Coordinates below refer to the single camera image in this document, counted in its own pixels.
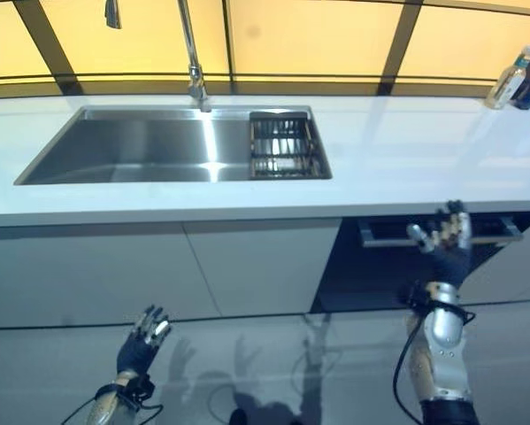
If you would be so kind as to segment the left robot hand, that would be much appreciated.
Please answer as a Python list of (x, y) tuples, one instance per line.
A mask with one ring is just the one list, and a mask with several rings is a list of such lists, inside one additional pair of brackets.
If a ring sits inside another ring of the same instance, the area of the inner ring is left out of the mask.
[(146, 375), (160, 346), (172, 330), (162, 306), (150, 305), (141, 314), (119, 349), (116, 371)]

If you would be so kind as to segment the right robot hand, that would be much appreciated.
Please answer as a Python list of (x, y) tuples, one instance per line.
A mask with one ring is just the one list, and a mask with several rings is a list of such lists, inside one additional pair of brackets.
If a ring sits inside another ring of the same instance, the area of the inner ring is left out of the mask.
[(419, 224), (407, 226), (408, 237), (415, 242), (419, 250), (430, 258), (432, 265), (431, 282), (447, 283), (459, 289), (470, 273), (472, 261), (472, 221), (469, 212), (461, 200), (450, 200), (446, 204), (448, 211), (439, 209), (435, 222), (428, 224), (426, 232)]

